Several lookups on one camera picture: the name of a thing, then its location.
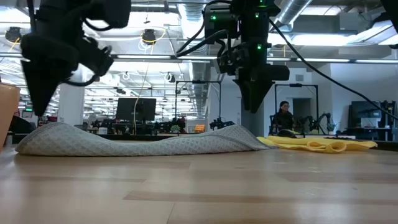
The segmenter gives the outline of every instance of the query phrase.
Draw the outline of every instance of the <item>white column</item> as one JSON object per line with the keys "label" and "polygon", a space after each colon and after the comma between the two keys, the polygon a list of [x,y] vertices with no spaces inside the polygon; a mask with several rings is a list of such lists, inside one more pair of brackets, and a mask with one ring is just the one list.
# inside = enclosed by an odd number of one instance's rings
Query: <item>white column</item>
{"label": "white column", "polygon": [[[83,82],[86,71],[79,68],[73,75],[74,82]],[[85,88],[67,84],[60,85],[60,104],[58,110],[58,122],[69,125],[83,124],[83,110],[85,100]]]}

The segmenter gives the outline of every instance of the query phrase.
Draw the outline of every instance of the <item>person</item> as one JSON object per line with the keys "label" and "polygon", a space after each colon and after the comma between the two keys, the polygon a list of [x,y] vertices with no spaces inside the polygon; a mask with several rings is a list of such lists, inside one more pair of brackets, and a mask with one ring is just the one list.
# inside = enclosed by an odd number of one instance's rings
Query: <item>person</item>
{"label": "person", "polygon": [[283,129],[293,130],[293,115],[289,112],[289,102],[282,101],[279,105],[279,112],[275,114],[272,126],[279,131]]}

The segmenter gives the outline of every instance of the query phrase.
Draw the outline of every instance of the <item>yellow towel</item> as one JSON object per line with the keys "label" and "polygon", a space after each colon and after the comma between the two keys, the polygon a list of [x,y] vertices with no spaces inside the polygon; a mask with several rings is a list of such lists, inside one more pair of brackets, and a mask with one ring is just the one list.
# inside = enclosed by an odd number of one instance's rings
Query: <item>yellow towel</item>
{"label": "yellow towel", "polygon": [[278,146],[281,149],[306,150],[324,153],[341,153],[345,150],[363,151],[377,146],[377,144],[372,141],[359,142],[322,138],[292,139],[277,136],[268,136],[268,138],[257,138],[267,146]]}

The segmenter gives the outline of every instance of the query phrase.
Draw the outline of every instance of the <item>gray cloth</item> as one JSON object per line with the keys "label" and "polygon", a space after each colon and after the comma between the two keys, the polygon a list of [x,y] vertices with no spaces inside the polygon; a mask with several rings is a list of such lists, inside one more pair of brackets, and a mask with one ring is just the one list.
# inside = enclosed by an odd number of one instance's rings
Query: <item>gray cloth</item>
{"label": "gray cloth", "polygon": [[35,156],[168,156],[268,148],[238,125],[156,142],[127,143],[110,141],[64,123],[50,123],[26,136],[16,151]]}

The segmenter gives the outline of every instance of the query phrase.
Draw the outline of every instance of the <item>ceiling duct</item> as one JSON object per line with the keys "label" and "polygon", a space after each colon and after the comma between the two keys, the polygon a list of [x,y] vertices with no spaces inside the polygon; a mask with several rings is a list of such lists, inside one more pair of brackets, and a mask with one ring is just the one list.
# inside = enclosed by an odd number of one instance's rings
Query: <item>ceiling duct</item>
{"label": "ceiling duct", "polygon": [[277,27],[288,26],[288,31],[292,30],[290,26],[312,0],[283,0],[280,4],[280,13],[275,19]]}
{"label": "ceiling duct", "polygon": [[[178,5],[178,10],[181,13],[181,27],[182,32],[185,37],[193,36],[203,24],[203,14],[206,1],[203,4],[180,4]],[[197,38],[203,38],[204,33],[202,32]],[[193,41],[189,47],[196,45],[197,42]],[[191,55],[207,55],[209,51],[209,46],[204,45],[198,50],[191,53]],[[210,80],[210,64],[208,63],[192,63],[192,73],[193,80]],[[206,94],[208,85],[193,85],[193,94],[195,95],[197,103],[198,116],[204,116],[205,105],[206,105]]]}

